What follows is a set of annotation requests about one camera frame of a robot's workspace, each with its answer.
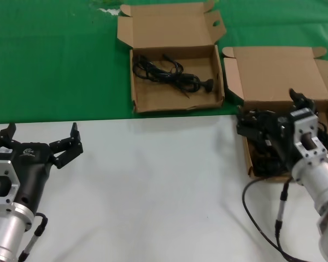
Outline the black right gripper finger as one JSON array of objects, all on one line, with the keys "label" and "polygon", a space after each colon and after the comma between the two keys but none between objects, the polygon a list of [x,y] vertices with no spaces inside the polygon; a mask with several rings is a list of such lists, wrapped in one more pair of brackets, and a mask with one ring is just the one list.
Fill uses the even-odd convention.
[{"label": "black right gripper finger", "polygon": [[313,100],[307,98],[303,93],[298,93],[293,88],[291,88],[291,89],[289,89],[289,95],[294,103],[294,107],[297,110],[308,108],[312,112],[317,111],[315,102]]},{"label": "black right gripper finger", "polygon": [[243,108],[238,108],[236,116],[237,134],[259,144],[266,143],[265,123],[271,117],[270,111],[261,111],[259,109],[244,110]]}]

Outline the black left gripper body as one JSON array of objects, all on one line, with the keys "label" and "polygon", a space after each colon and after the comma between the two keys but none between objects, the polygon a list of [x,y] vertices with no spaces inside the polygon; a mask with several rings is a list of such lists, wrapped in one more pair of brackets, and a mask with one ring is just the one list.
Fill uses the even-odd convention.
[{"label": "black left gripper body", "polygon": [[52,151],[45,143],[15,142],[7,150],[0,148],[0,160],[10,161],[11,165],[0,171],[0,197],[8,196],[13,181],[7,175],[14,170],[20,186],[12,202],[36,212],[49,178],[51,157]]}]

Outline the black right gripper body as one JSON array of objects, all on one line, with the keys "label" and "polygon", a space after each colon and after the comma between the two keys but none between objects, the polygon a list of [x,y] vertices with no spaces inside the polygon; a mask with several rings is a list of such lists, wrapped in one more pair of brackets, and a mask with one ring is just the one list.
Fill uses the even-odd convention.
[{"label": "black right gripper body", "polygon": [[270,141],[282,167],[299,172],[317,164],[317,115],[308,108],[288,113],[271,112],[265,123],[266,140]]}]

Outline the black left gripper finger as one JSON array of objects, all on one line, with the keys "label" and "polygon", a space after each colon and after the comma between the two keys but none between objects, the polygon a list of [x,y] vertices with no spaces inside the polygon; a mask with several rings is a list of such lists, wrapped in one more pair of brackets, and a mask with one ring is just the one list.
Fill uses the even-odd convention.
[{"label": "black left gripper finger", "polygon": [[12,149],[13,136],[16,131],[15,123],[10,123],[7,128],[0,131],[0,148],[5,147]]},{"label": "black left gripper finger", "polygon": [[58,169],[63,168],[81,155],[84,150],[77,123],[73,122],[68,138],[51,142],[49,147],[52,151],[50,160]]}]

